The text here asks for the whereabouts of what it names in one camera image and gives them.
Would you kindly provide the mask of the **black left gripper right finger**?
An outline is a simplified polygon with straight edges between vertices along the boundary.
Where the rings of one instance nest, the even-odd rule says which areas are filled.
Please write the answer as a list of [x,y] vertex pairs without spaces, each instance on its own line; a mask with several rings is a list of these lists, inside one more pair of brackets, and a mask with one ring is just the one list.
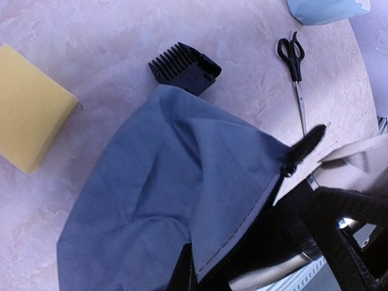
[[[300,215],[342,290],[387,290],[386,197],[320,187]],[[366,224],[377,235],[362,248],[354,234]]]

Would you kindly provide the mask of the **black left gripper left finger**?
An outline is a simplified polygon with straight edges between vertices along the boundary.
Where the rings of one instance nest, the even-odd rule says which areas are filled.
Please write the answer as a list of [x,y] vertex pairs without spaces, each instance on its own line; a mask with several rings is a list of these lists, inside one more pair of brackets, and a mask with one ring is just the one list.
[[171,275],[168,291],[196,291],[197,277],[193,263],[192,244],[183,246]]

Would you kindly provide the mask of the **silver black hair clipper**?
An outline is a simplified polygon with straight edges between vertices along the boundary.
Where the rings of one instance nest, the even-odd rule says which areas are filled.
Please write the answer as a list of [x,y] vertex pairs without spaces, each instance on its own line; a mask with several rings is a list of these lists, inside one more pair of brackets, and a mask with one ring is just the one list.
[[300,182],[249,227],[227,272],[232,290],[256,290],[322,256],[300,215],[318,188]]

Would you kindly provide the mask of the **grey zipper pouch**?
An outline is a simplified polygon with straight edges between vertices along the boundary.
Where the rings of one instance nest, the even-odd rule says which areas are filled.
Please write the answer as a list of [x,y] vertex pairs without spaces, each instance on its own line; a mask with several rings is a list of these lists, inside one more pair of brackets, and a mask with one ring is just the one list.
[[162,85],[115,133],[57,244],[61,290],[168,290],[192,244],[197,290],[231,290],[244,237],[321,142],[287,146],[187,91]]

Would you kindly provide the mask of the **black handled scissors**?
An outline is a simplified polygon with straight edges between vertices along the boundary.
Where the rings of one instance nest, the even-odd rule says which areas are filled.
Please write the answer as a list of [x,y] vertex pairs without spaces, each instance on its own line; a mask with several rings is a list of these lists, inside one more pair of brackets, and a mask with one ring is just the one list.
[[304,97],[301,89],[301,62],[305,57],[305,52],[297,38],[297,32],[294,32],[291,40],[281,38],[277,45],[278,56],[285,62],[289,69],[291,79],[294,83],[296,98],[298,103],[299,117],[303,136],[307,134],[307,119],[304,106]]

